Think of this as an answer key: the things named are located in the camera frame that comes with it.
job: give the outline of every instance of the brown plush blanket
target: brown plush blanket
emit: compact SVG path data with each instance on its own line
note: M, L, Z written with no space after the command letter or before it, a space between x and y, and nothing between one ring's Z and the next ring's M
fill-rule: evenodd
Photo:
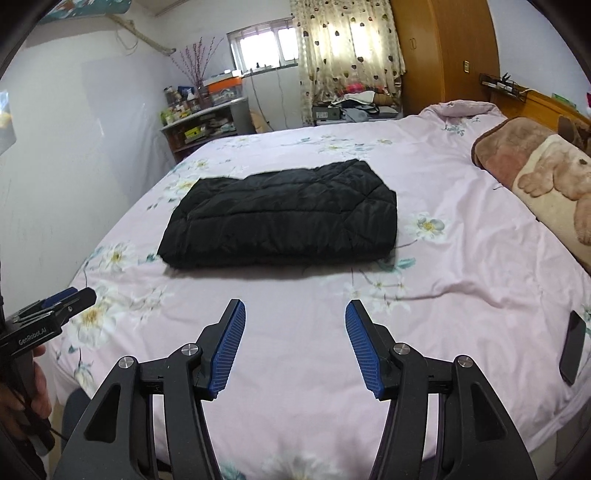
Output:
M472 161L515 193L591 273L591 158L552 130L507 120L481 136Z

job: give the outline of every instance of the heart pattern curtain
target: heart pattern curtain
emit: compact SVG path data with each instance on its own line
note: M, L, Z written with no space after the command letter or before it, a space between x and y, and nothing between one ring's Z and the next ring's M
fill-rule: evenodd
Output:
M388 0L291 0L291 8L305 124L312 122L313 103L350 85L400 96L405 67Z

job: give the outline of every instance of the window frame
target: window frame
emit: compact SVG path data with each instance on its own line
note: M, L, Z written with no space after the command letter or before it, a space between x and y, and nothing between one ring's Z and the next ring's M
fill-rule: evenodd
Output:
M283 69L286 67L294 67L298 65L299 60L299 52L298 58L293 60L286 60L283 56L283 48L281 47L281 41L279 39L279 30L283 30L285 28L295 28L294 26L294 17L287 17L281 18L279 20L273 20L271 22L264 22L257 25L252 25L247 28L241 28L240 30L235 30L228 34L228 41L230 43L230 49L232 50L232 57L234 60L234 65L237 69L243 71L244 75L251 75L260 72L268 72L277 69ZM275 36L275 42L277 43L277 50L279 52L279 66L277 67L260 67L258 69L247 70L246 65L244 62L244 57L242 56L242 47L240 46L240 41L243 38L252 37L254 35L258 35L261 33L266 33L272 31Z

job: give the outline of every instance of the pipe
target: pipe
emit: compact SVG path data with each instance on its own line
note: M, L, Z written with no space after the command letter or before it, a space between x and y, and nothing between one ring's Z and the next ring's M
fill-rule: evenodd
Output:
M166 55L167 57L170 57L174 52L177 51L176 48L166 48L166 47L163 47L162 45L160 45L159 43L155 42L151 38L146 37L142 32L139 32L135 28L135 25L134 25L134 23L132 21L124 20L123 18L121 18L121 17L119 17L117 15L112 15L112 14L107 14L106 17L109 18L109 19L111 19L116 24L121 25L124 29L126 29L126 30L130 31L131 33L133 33L133 35L135 35L136 37L138 37L140 40L146 42L154 50L159 51L161 54Z

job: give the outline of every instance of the metal screw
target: metal screw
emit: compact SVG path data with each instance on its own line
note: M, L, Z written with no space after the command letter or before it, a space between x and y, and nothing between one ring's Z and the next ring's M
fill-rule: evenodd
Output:
M467 355L462 355L457 357L457 363L459 363L461 367L470 368L474 365L474 360Z
M410 353L410 347L406 343L397 343L394 345L394 351L398 355L408 355Z
M131 365L134 364L134 359L130 356L125 356L121 360L119 360L119 366L121 368L129 368Z
M194 343L188 343L183 348L181 348L181 352L183 355L193 356L199 351L199 347Z

